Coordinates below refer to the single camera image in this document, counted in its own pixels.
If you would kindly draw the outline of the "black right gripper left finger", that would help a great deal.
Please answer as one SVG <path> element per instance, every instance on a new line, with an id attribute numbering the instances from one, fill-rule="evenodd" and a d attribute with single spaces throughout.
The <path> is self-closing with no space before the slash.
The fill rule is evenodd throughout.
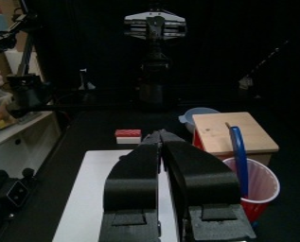
<path id="1" fill-rule="evenodd" d="M 105 180 L 98 242 L 160 242 L 160 155 L 161 138 L 156 131 L 113 166 Z"/>

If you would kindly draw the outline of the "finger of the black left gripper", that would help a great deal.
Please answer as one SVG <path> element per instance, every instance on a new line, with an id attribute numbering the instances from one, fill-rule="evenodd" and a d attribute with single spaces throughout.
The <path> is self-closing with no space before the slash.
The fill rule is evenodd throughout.
<path id="1" fill-rule="evenodd" d="M 165 25 L 165 18 L 161 16 L 156 16 L 155 17 L 155 27 L 156 27 L 157 36 L 163 36 L 164 25 Z"/>
<path id="2" fill-rule="evenodd" d="M 152 36 L 155 33 L 155 19 L 153 17 L 146 18 L 146 24 L 148 24 L 148 35 Z"/>

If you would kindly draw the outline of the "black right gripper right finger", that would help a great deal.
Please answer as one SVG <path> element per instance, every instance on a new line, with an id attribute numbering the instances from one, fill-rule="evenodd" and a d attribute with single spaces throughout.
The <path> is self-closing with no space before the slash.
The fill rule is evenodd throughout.
<path id="1" fill-rule="evenodd" d="M 227 164 L 161 130 L 180 242 L 236 242 L 255 239 L 241 206 L 240 182 Z"/>

